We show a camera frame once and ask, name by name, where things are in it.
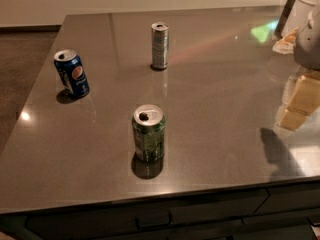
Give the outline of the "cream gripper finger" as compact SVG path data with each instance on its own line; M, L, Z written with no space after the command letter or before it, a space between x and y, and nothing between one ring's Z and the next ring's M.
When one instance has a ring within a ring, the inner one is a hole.
M295 131L320 107L320 73L301 75L285 105L278 125Z

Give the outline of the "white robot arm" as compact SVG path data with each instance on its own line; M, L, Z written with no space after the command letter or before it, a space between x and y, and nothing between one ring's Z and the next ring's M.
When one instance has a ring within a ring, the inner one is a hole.
M276 122L295 131L320 107L319 6L309 10L303 21L276 43L281 48L289 45L298 69L286 82Z

